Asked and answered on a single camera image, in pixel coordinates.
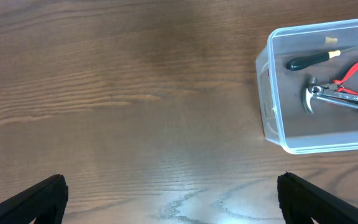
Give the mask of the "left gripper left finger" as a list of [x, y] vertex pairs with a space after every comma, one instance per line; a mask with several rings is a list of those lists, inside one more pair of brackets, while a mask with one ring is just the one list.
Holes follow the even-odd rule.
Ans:
[[61, 224], [68, 186], [55, 174], [0, 203], [0, 223]]

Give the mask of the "clear plastic container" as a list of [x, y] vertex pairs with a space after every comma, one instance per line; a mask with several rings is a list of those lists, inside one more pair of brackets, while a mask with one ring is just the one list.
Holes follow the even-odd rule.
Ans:
[[[285, 64], [297, 57], [358, 46], [358, 19], [274, 30], [255, 61], [264, 134], [291, 154], [358, 150], [358, 110], [312, 100], [303, 105], [310, 77], [319, 85], [343, 78], [358, 61], [358, 49], [299, 71]], [[343, 86], [358, 92], [358, 71]]]

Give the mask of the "red handled pliers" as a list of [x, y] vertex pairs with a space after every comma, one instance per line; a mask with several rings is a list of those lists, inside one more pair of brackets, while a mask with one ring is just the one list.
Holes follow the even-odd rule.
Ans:
[[334, 91], [344, 92], [344, 93], [350, 93], [353, 95], [358, 95], [358, 92], [352, 91], [343, 86], [344, 82], [350, 79], [350, 77], [353, 76], [357, 71], [358, 71], [358, 61], [348, 69], [348, 71], [345, 73], [342, 79], [333, 80], [333, 82], [329, 85], [329, 89]]

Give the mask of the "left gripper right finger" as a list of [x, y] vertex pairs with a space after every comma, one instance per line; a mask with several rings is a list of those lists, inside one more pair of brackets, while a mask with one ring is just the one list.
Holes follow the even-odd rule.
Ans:
[[287, 224], [358, 224], [358, 208], [287, 172], [278, 176], [279, 207]]

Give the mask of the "silver ring wrench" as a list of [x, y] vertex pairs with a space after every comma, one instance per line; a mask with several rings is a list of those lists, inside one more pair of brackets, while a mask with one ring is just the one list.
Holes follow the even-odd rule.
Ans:
[[358, 103], [358, 95], [355, 94], [334, 91], [319, 85], [311, 85], [307, 88], [307, 90], [313, 95], [313, 98], [319, 100], [341, 100]]

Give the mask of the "black yellow screwdriver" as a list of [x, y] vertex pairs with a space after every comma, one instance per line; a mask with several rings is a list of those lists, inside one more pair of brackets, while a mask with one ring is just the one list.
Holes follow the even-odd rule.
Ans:
[[315, 54], [297, 57], [289, 60], [285, 64], [285, 68], [289, 71], [299, 71], [308, 68], [312, 65], [327, 62], [328, 60], [338, 57], [351, 50], [358, 49], [358, 46], [340, 50], [326, 50]]

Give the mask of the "small steel hammer black grip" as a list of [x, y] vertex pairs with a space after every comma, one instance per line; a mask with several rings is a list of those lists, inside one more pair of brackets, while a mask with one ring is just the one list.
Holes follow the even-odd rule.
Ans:
[[[310, 77], [310, 79], [308, 80], [308, 84], [306, 85], [306, 88], [304, 90], [304, 94], [303, 94], [303, 105], [305, 107], [305, 110], [308, 114], [313, 114], [313, 109], [312, 109], [312, 105], [311, 105], [311, 101], [312, 100], [319, 100], [316, 98], [313, 98], [313, 95], [307, 90], [307, 88], [311, 85], [319, 85], [318, 84], [318, 79], [315, 77]], [[324, 88], [328, 88], [329, 89], [329, 85], [330, 84], [324, 84], [324, 85], [319, 85], [322, 86]], [[348, 108], [352, 108], [355, 110], [358, 110], [358, 103], [354, 103], [354, 102], [348, 102], [348, 101], [334, 101], [334, 100], [324, 100], [322, 99], [321, 101], [325, 101], [327, 103], [331, 103], [334, 105], [339, 105], [339, 106], [345, 106]]]

